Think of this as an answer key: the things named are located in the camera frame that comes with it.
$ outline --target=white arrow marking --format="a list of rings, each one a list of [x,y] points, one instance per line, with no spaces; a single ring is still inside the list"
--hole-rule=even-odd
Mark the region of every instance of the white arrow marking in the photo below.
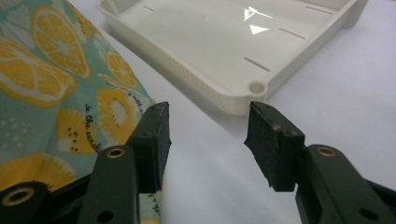
[[[253,33],[254,35],[256,35],[256,34],[258,34],[258,33],[267,31],[267,30],[269,30],[269,29],[268,29],[268,28],[263,28],[263,27],[260,27],[260,26],[250,25],[250,30],[251,30],[251,33]]]

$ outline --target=lemon slice pattern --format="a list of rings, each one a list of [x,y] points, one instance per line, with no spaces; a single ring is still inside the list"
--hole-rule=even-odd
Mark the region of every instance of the lemon slice pattern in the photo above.
[[[114,50],[109,50],[106,53],[106,63],[110,72],[120,82],[136,87],[137,82],[134,76],[134,72],[127,62]]]
[[[87,20],[79,11],[70,4],[70,7],[73,11],[73,16],[76,21],[78,21],[79,25],[81,26],[81,32],[87,37],[88,40],[92,40],[92,32],[93,30],[97,35],[100,34],[99,30],[89,21]]]
[[[37,152],[0,164],[0,190],[21,182],[38,181],[56,190],[75,180],[75,172],[64,160]]]
[[[96,99],[99,129],[110,143],[125,144],[137,123],[134,104],[128,100],[127,93],[106,88],[96,93]]]
[[[55,8],[38,7],[31,29],[35,45],[47,58],[69,72],[90,76],[91,69],[76,31]]]
[[[77,86],[73,77],[0,35],[0,89],[39,107],[57,105]]]
[[[89,174],[95,151],[125,144],[153,101],[66,0],[0,2],[0,190],[56,190]],[[160,223],[154,195],[141,198],[142,222]]]
[[[87,119],[75,109],[60,109],[57,117],[58,149],[92,154],[96,134]]]
[[[160,224],[160,220],[156,217],[143,217],[142,224]]]

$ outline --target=teal fabric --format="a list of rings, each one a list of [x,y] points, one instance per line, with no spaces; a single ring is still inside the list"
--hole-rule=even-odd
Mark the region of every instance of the teal fabric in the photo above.
[[[0,190],[32,180],[56,190],[89,174],[152,104],[67,1],[0,1]],[[146,223],[159,222],[158,197],[141,195]]]

